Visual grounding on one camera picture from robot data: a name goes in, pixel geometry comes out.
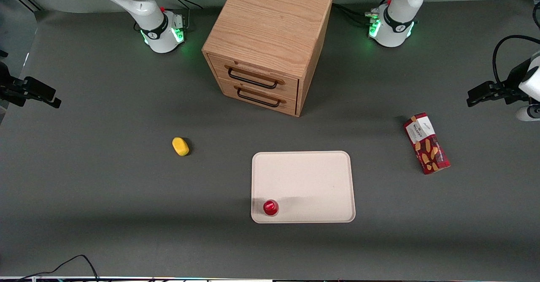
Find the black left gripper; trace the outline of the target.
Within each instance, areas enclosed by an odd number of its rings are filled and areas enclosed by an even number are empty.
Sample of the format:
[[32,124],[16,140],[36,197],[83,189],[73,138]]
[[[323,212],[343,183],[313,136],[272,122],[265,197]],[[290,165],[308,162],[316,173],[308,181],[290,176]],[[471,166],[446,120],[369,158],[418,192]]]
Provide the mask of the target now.
[[506,105],[510,105],[517,101],[524,101],[529,105],[532,105],[534,102],[531,100],[531,98],[526,96],[525,93],[518,87],[519,84],[524,80],[531,62],[532,59],[529,58],[514,67],[509,72],[507,79],[503,81],[505,88],[509,89],[510,91],[508,97],[506,97],[507,91],[500,83],[486,81],[467,92],[467,106],[470,108],[482,102],[495,101],[502,98],[505,98]]

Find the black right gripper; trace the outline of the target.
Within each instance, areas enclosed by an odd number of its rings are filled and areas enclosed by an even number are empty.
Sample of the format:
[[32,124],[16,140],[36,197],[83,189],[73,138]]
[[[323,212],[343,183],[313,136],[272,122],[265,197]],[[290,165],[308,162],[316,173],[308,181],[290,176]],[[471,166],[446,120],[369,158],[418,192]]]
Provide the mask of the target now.
[[50,107],[59,108],[62,101],[55,97],[56,90],[41,81],[27,76],[24,79],[25,95],[17,86],[16,82],[19,79],[11,76],[8,67],[4,63],[0,63],[0,99],[8,103],[23,107],[27,100],[36,100],[46,103]]

